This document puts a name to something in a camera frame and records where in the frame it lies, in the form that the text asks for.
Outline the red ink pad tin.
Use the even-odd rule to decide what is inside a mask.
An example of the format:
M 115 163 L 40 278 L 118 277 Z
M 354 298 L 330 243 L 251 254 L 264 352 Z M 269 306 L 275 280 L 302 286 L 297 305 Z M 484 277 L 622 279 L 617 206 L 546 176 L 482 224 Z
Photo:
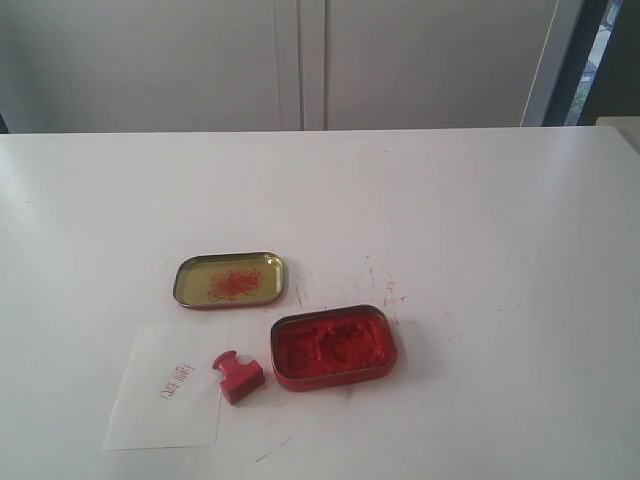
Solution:
M 366 304 L 283 317 L 270 344 L 274 375 L 293 392 L 375 380 L 398 357 L 386 315 Z

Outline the red plastic stamp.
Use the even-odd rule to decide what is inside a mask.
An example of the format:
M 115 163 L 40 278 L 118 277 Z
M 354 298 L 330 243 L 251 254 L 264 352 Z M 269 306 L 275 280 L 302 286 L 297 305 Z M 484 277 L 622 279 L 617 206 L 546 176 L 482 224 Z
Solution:
M 223 375 L 220 388 L 230 405 L 236 405 L 266 381 L 262 366 L 255 360 L 242 363 L 235 350 L 219 355 L 214 360 L 212 369 Z

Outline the white paper sheet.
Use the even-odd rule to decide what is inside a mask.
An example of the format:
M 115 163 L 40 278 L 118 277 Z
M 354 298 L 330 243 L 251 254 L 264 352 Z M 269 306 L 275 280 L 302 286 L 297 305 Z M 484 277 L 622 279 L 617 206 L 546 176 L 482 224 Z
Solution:
M 228 337 L 226 323 L 139 328 L 103 448 L 212 445 L 221 400 L 212 365 Z

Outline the gold tin lid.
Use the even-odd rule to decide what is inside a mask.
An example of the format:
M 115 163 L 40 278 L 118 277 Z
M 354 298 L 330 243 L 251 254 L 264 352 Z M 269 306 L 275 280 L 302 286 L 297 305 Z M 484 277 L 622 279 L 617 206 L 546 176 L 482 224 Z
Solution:
M 284 261 L 271 252 L 201 255 L 178 268 L 173 298 L 194 310 L 268 305 L 282 295 Z

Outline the white cabinet doors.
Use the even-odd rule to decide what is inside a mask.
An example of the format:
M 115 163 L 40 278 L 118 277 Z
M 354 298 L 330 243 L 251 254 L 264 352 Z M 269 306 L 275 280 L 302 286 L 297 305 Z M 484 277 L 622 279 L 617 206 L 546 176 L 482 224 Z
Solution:
M 5 1 L 15 133 L 538 126 L 578 1 Z

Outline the beige box corner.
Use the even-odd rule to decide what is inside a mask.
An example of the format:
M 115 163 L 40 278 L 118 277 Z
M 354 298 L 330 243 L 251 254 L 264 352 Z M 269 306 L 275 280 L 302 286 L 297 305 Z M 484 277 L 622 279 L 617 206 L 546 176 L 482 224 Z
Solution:
M 640 153 L 640 117 L 639 116 L 602 116 L 596 120 L 597 126 L 608 126 L 618 133 Z

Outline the dark window frame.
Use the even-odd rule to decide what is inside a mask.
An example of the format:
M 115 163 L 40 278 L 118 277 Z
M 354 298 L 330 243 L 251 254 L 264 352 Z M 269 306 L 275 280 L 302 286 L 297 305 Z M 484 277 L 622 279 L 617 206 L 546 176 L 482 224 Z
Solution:
M 543 126 L 639 115 L 639 3 L 584 1 Z

